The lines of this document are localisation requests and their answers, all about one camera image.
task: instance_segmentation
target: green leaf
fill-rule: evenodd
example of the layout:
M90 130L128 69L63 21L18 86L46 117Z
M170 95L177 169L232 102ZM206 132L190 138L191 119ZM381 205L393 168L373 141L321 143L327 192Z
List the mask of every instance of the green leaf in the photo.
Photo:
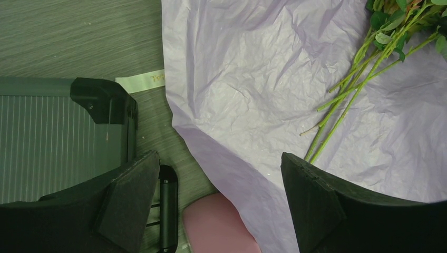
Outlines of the green leaf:
M432 3L434 5L441 5L441 6L443 6L443 5L447 5L447 0L432 0Z
M408 36L407 36L406 39L405 39L405 42L406 42L406 43L408 43L408 42L410 41L412 35L413 35L413 34L408 33Z
M392 42L393 38L391 38L390 36L384 34L384 33L378 33L376 34L375 37L376 41L379 42L380 44L386 45L389 42Z
M377 41L374 41L373 43L379 50L383 51L385 49L385 45L384 44L380 44Z
M380 12L380 11L375 11L373 13L373 15L371 15L371 27L375 30L380 30L380 27L382 27L385 23L386 23L386 19L389 18L390 15Z
M439 36L438 40L436 41L436 51L438 53L441 53L444 48L447 46L447 40L444 36Z
M447 61L447 40L444 36L440 36L436 41L436 51Z
M372 12L374 11L374 0L368 0L368 2L366 2L366 9Z
M406 10L406 0L396 0L396 3L401 10Z
M401 62L404 62L405 61L405 53L402 52L402 50L397 49L397 48L395 48L394 51L399 54L399 60L401 60Z
M393 13L393 15L388 18L386 24L384 27L382 27L382 30L384 31L390 31L392 29L395 29L398 27L405 19L405 12L402 10L397 10Z
M407 36L408 32L405 32L404 35L399 38L399 40L397 41L396 49L399 49L401 51L404 48Z

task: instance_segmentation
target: pink cushion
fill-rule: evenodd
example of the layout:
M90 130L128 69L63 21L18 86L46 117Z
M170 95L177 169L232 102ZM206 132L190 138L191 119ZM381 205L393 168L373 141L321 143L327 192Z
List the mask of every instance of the pink cushion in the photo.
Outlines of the pink cushion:
M183 224L193 253L261 253L239 212L221 193L188 206Z

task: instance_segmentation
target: wooden floor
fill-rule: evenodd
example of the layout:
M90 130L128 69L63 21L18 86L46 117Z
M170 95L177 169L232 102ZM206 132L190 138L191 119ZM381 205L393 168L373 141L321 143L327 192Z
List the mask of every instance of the wooden floor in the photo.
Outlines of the wooden floor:
M0 1L0 76L114 80L162 68L161 0ZM216 192L171 127L164 88L132 96L140 109L138 152L158 150L176 169L180 213ZM157 215L153 209L149 220ZM179 235L177 252L189 252L182 226ZM157 241L158 228L148 228L141 251L157 252Z

